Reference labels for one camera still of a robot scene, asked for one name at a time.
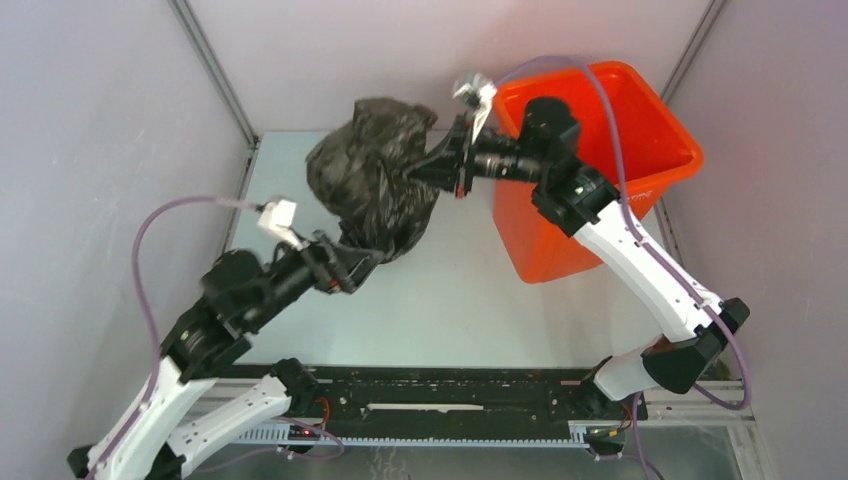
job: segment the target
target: white cable connector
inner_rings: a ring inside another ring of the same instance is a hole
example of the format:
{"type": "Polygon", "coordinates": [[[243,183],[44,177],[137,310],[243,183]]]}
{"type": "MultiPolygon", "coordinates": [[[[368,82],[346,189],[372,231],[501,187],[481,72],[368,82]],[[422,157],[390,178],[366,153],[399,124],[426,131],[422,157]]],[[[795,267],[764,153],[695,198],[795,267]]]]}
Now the white cable connector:
{"type": "Polygon", "coordinates": [[[291,245],[296,250],[303,250],[305,245],[291,228],[295,210],[297,202],[278,197],[265,204],[257,224],[275,239],[291,245]]]}

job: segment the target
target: orange bucket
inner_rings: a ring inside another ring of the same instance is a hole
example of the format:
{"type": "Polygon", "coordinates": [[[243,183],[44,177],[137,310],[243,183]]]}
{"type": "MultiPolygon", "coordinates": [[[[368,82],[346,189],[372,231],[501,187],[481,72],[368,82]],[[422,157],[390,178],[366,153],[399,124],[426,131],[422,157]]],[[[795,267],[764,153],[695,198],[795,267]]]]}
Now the orange bucket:
{"type": "MultiPolygon", "coordinates": [[[[668,107],[629,65],[590,65],[610,97],[624,154],[630,206],[642,219],[669,185],[694,175],[703,153],[668,107]]],[[[565,101],[582,127],[578,157],[618,186],[609,125],[597,91],[571,68],[501,85],[494,111],[517,137],[524,107],[536,97],[565,101]]],[[[534,185],[500,181],[495,186],[495,224],[519,277],[527,283],[555,280],[594,268],[601,260],[536,212],[534,185]]]]}

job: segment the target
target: trash bag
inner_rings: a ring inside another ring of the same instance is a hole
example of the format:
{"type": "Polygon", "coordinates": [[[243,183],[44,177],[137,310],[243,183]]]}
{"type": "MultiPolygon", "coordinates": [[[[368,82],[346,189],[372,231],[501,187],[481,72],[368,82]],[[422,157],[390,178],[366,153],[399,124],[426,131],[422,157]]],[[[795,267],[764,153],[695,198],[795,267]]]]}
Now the trash bag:
{"type": "Polygon", "coordinates": [[[402,172],[424,157],[436,113],[392,98],[355,102],[353,119],[306,156],[306,181],[339,217],[340,243],[382,251],[383,263],[421,239],[439,192],[402,172]]]}

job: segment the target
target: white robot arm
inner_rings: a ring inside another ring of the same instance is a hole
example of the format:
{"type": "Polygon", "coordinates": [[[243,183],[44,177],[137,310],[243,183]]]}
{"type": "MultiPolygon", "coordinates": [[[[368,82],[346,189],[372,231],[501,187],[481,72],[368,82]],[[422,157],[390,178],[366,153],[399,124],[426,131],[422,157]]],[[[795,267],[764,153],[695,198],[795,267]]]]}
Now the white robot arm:
{"type": "Polygon", "coordinates": [[[723,301],[698,283],[638,222],[638,232],[630,231],[623,213],[634,217],[623,210],[619,191],[577,157],[580,125],[562,100],[528,102],[517,139],[492,130],[469,134],[468,124],[480,125],[488,114],[494,86],[480,75],[463,78],[455,96],[470,115],[457,116],[442,142],[405,172],[407,178],[457,198],[471,192],[475,177],[537,184],[532,201],[539,213],[609,265],[642,299],[662,337],[595,367],[580,394],[588,415],[657,385],[686,393],[728,343],[714,318],[735,333],[750,314],[747,306],[736,298],[723,301]],[[681,281],[703,302],[696,305],[681,281]]]}
{"type": "Polygon", "coordinates": [[[68,456],[77,478],[184,478],[250,428],[314,404],[317,381],[300,362],[286,359],[244,395],[180,426],[218,376],[250,349],[250,334],[313,288],[354,292],[383,259],[380,252],[338,245],[321,232],[307,241],[290,228],[293,216],[294,204],[284,199],[263,207],[259,226],[280,241],[268,265],[249,251],[231,250],[203,276],[203,296],[160,346],[156,375],[103,440],[68,456]]]}

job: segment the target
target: white table surface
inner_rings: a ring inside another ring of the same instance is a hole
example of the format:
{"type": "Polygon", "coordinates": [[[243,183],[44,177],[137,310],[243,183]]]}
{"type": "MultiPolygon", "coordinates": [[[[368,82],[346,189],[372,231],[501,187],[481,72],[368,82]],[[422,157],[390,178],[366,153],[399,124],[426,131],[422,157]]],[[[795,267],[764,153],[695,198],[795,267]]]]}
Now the white table surface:
{"type": "MultiPolygon", "coordinates": [[[[323,132],[262,138],[246,197],[298,201],[294,226],[338,238],[336,219],[306,184],[304,158],[323,132]]],[[[591,367],[659,334],[647,308],[606,266],[545,284],[523,283],[492,218],[494,183],[464,200],[443,194],[424,238],[380,266],[354,295],[313,291],[252,339],[240,363],[297,357],[312,365],[591,367]]],[[[240,216],[231,247],[268,260],[274,241],[254,214],[240,216]]],[[[643,224],[659,239],[653,213],[643,224]]]]}

